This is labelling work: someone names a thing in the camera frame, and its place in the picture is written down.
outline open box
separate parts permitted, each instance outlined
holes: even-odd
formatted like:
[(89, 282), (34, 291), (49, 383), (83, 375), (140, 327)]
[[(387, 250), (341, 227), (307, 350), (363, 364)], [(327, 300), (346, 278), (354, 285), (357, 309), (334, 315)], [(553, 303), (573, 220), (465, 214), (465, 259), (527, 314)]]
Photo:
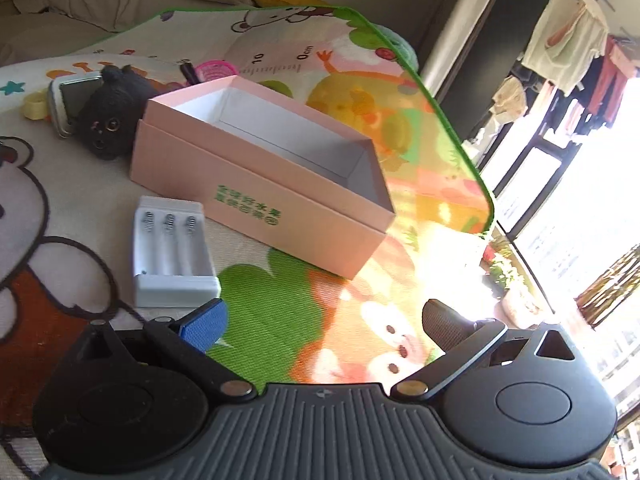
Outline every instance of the open box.
[(239, 76), (149, 101), (131, 178), (345, 278), (395, 218), (368, 137)]

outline cartoon play mat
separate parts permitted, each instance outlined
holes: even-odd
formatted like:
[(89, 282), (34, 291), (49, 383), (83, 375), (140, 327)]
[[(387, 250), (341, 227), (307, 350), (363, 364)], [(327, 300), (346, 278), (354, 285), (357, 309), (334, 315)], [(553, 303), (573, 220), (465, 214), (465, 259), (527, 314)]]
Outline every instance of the cartoon play mat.
[(425, 300), (466, 301), (465, 268), (478, 264), (492, 201), (415, 73), (356, 12), (164, 12), (72, 56), (2, 68), (2, 480), (32, 478), (46, 464), (31, 405), (85, 324), (136, 328), (166, 313), (130, 306), (132, 218), (149, 192), (128, 179), (128, 161), (100, 161), (50, 123), (25, 119), (22, 99), (52, 78), (109, 63), (131, 63), (171, 88), (182, 81), (178, 62), (208, 59), (371, 137), (398, 214), (352, 282), (207, 221), (230, 312), (210, 356), (259, 388), (377, 381), (388, 390), (439, 355), (422, 331)]

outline metal spring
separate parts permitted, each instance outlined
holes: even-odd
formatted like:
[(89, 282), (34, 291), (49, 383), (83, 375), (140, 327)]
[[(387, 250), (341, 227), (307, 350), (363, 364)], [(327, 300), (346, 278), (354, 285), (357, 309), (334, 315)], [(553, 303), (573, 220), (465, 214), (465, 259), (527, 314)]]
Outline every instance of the metal spring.
[(154, 230), (154, 214), (151, 211), (145, 213), (142, 223), (145, 225), (145, 231), (150, 233)]
[(196, 232), (196, 217), (189, 216), (187, 217), (187, 233), (189, 234), (189, 236), (193, 236), (195, 232)]
[(175, 216), (169, 213), (167, 216), (164, 217), (164, 230), (167, 231), (169, 234), (173, 234), (174, 223), (175, 223)]

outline black animal figurine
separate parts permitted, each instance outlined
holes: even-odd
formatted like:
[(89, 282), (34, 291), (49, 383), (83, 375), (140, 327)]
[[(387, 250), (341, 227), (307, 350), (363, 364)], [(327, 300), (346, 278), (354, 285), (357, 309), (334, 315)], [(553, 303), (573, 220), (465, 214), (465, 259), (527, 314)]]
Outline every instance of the black animal figurine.
[(113, 160), (133, 150), (146, 102), (160, 94), (131, 65), (107, 65), (102, 86), (89, 97), (76, 123), (76, 137), (98, 158)]

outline teal star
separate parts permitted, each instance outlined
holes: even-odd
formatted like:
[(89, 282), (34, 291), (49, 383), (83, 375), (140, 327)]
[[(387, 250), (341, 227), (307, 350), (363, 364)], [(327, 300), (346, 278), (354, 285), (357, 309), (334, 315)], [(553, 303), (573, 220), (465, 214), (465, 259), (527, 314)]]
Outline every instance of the teal star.
[(0, 87), (0, 91), (4, 92), (4, 95), (11, 95), (14, 92), (24, 92), (24, 83), (14, 83), (9, 81), (5, 86)]

